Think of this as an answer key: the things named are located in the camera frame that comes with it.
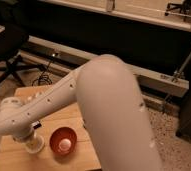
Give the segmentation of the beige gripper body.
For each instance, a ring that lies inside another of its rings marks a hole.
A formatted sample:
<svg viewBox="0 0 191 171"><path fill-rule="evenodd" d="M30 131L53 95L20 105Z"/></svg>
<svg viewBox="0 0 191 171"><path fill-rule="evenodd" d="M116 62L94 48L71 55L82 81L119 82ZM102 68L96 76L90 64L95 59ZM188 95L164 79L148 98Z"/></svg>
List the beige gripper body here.
<svg viewBox="0 0 191 171"><path fill-rule="evenodd" d="M27 148L36 148L38 145L37 135L34 134L29 140L25 142Z"/></svg>

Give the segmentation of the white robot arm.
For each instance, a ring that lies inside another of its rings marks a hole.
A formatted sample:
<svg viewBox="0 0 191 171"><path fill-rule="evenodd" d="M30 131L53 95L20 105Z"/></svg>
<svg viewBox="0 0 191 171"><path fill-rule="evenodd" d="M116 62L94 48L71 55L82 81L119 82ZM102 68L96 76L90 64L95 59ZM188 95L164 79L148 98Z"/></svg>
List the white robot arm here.
<svg viewBox="0 0 191 171"><path fill-rule="evenodd" d="M77 103L103 171L163 171L138 81L120 58L100 55L23 105L0 105L0 134L23 140L32 124Z"/></svg>

